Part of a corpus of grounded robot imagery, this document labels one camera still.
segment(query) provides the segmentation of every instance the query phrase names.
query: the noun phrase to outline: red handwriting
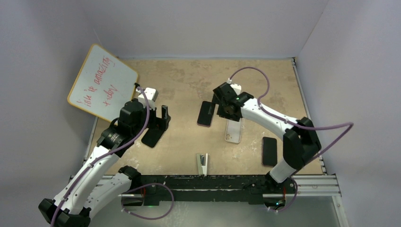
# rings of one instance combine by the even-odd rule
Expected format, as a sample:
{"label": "red handwriting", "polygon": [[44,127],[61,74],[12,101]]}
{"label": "red handwriting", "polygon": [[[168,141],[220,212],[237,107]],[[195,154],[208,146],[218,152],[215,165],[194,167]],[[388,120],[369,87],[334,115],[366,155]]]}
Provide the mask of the red handwriting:
{"label": "red handwriting", "polygon": [[111,105],[107,101],[111,100],[113,98],[115,91],[118,91],[112,84],[110,86],[111,86],[111,88],[109,88],[107,91],[103,90],[107,94],[107,100],[103,102],[104,104],[106,104],[106,106]]}
{"label": "red handwriting", "polygon": [[111,65],[111,63],[113,64],[112,67],[114,67],[115,66],[114,61],[103,56],[103,61],[102,63],[99,63],[99,70],[95,73],[95,79],[93,80],[96,84],[100,85],[103,74],[106,73],[106,69]]}
{"label": "red handwriting", "polygon": [[91,92],[95,92],[97,91],[97,89],[94,89],[92,86],[88,87],[88,89],[85,89],[84,91],[91,91]]}
{"label": "red handwriting", "polygon": [[103,102],[104,104],[106,104],[106,106],[111,105],[110,103],[107,103],[107,100]]}
{"label": "red handwriting", "polygon": [[77,103],[85,104],[90,107],[92,105],[91,99],[92,99],[92,96],[87,95],[87,96],[84,96],[84,102],[82,102],[81,100],[78,100]]}

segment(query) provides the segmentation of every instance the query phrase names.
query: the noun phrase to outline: black smartphone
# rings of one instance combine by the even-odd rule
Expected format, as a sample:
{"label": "black smartphone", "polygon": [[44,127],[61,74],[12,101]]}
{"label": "black smartphone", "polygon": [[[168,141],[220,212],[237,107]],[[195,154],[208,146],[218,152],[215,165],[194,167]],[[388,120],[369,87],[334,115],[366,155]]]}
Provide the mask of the black smartphone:
{"label": "black smartphone", "polygon": [[216,104],[203,101],[202,106],[200,107],[199,116],[198,116],[198,125],[210,127],[212,124],[212,119],[214,115],[214,109]]}
{"label": "black smartphone", "polygon": [[275,138],[263,137],[262,164],[271,167],[277,165],[277,140]]}

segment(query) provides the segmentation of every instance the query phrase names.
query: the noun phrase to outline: handwritten text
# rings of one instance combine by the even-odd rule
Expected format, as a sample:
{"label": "handwritten text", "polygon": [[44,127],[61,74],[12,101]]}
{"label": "handwritten text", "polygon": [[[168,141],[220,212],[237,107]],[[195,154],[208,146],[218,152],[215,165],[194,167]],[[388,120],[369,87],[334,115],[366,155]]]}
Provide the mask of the handwritten text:
{"label": "handwritten text", "polygon": [[103,74],[106,73],[106,69],[110,65],[112,65],[112,67],[114,67],[115,66],[114,61],[112,61],[109,58],[103,56],[103,61],[102,61],[102,63],[99,63],[99,70],[95,73],[95,79],[93,80],[96,84],[100,85],[100,82],[102,81]]}

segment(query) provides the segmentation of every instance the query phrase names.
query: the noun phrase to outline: cable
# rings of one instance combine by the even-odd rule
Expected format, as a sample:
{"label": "cable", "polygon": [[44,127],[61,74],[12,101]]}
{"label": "cable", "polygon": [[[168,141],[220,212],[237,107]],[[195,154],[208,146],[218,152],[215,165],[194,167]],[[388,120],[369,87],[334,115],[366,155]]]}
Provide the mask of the cable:
{"label": "cable", "polygon": [[170,206],[170,208],[168,209],[168,211],[167,211],[164,215],[162,215],[162,216],[160,216],[160,217],[156,217],[156,218],[148,218],[148,217],[141,216],[141,215],[139,215],[139,214],[132,213],[131,211],[125,209],[124,203],[122,202],[122,200],[121,200],[121,207],[122,207],[121,212],[124,211],[124,212],[126,212],[127,214],[131,214],[131,215],[133,215],[133,216],[136,216],[136,217],[138,217],[138,218],[145,219],[145,220],[157,220],[157,219],[161,219],[161,218],[164,218],[165,216],[167,216],[167,215],[171,212],[171,210],[173,209],[173,206],[174,206],[174,196],[173,196],[173,192],[172,192],[167,186],[165,186],[164,184],[161,184],[161,183],[148,183],[148,184],[143,185],[143,186],[141,186],[141,187],[138,187],[138,188],[134,188],[134,189],[132,189],[132,190],[129,190],[129,191],[127,191],[126,193],[134,192],[134,191],[136,191],[136,190],[138,190],[138,189],[142,189],[142,188],[145,188],[145,187],[148,187],[148,186],[151,186],[151,185],[159,185],[159,186],[165,187],[165,188],[167,189],[167,191],[168,191],[168,192],[170,193],[170,195],[171,195],[171,206]]}
{"label": "cable", "polygon": [[77,186],[77,184],[79,183],[79,181],[83,178],[83,176],[89,171],[89,169],[91,169],[99,160],[101,160],[102,158],[108,156],[108,155],[112,155],[115,152],[122,150],[128,146],[131,146],[135,140],[137,140],[139,138],[139,136],[141,136],[141,134],[143,133],[143,131],[146,129],[148,122],[149,122],[149,115],[150,115],[150,107],[149,107],[149,101],[146,97],[145,92],[143,91],[143,89],[141,87],[138,87],[138,90],[141,92],[141,94],[143,94],[144,98],[145,98],[145,102],[146,102],[146,119],[145,119],[145,124],[143,125],[142,129],[139,131],[139,133],[130,141],[128,141],[126,144],[122,145],[119,148],[116,148],[114,150],[109,151],[108,153],[101,155],[97,158],[95,158],[82,172],[81,174],[76,178],[76,180],[71,184],[70,188],[67,190],[67,192],[65,193],[65,195],[63,196],[62,200],[60,201],[59,205],[56,208],[56,211],[53,214],[52,217],[52,221],[50,223],[50,227],[54,227],[54,224],[56,222],[56,218],[57,218],[57,214],[59,213],[61,207],[64,205],[64,202],[67,200],[68,196],[71,194],[72,190],[75,188],[75,186]]}
{"label": "cable", "polygon": [[232,80],[232,78],[235,76],[235,74],[237,74],[239,71],[242,71],[242,70],[244,70],[244,69],[253,69],[253,70],[256,70],[256,71],[260,72],[260,73],[265,77],[265,79],[266,79],[266,81],[267,81],[267,89],[266,89],[266,92],[258,98],[258,106],[259,106],[260,109],[261,109],[263,112],[265,112],[267,115],[272,116],[272,117],[274,117],[274,118],[276,118],[276,119],[278,119],[278,120],[281,120],[281,121],[283,121],[283,122],[285,122],[285,123],[289,123],[289,124],[291,124],[291,125],[293,125],[293,126],[295,126],[295,127],[298,127],[298,128],[300,128],[300,129],[310,130],[310,131],[332,130],[332,129],[339,129],[339,128],[343,128],[343,127],[348,126],[348,128],[347,128],[343,133],[341,133],[341,134],[340,134],[333,142],[331,142],[327,147],[325,147],[325,148],[322,149],[320,152],[318,152],[318,153],[317,153],[311,160],[309,160],[305,165],[309,164],[310,162],[312,162],[313,160],[315,160],[316,158],[318,158],[320,155],[324,154],[324,153],[325,153],[328,149],[330,149],[335,143],[337,143],[345,134],[347,134],[347,132],[348,132],[349,130],[351,130],[352,126],[354,126],[354,123],[353,123],[353,122],[347,122],[347,123],[342,123],[342,124],[337,124],[337,125],[332,125],[332,126],[326,126],[326,127],[305,127],[305,126],[299,125],[299,124],[297,124],[297,123],[295,123],[295,122],[291,122],[291,121],[289,121],[288,119],[285,119],[285,118],[282,118],[282,117],[280,117],[280,116],[277,116],[277,115],[275,115],[275,114],[273,114],[273,113],[270,113],[270,112],[267,111],[265,108],[263,108],[262,103],[261,103],[261,99],[262,99],[263,97],[265,97],[265,96],[267,95],[267,93],[269,92],[269,90],[270,90],[270,81],[269,81],[269,78],[267,77],[267,75],[266,75],[262,70],[260,70],[260,69],[258,69],[258,68],[256,68],[256,67],[251,67],[251,66],[243,67],[243,68],[240,68],[240,69],[238,69],[237,71],[235,71],[235,72],[231,75],[231,77],[229,78],[229,80]]}
{"label": "cable", "polygon": [[298,184],[296,183],[296,181],[294,180],[293,177],[290,177],[290,178],[291,178],[292,182],[294,182],[294,186],[295,186],[294,197],[292,197],[291,201],[286,206],[284,206],[283,209],[276,210],[276,212],[282,212],[282,211],[285,211],[286,209],[288,209],[288,207],[290,207],[291,204],[295,201],[296,195],[298,194]]}

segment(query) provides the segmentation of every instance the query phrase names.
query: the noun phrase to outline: whiteboard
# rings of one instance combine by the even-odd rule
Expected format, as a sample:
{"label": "whiteboard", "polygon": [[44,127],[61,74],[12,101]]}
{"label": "whiteboard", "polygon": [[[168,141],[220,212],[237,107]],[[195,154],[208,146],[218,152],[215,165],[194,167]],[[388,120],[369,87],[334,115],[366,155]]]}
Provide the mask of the whiteboard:
{"label": "whiteboard", "polygon": [[68,95],[68,102],[112,121],[134,95],[138,74],[97,44],[93,44]]}

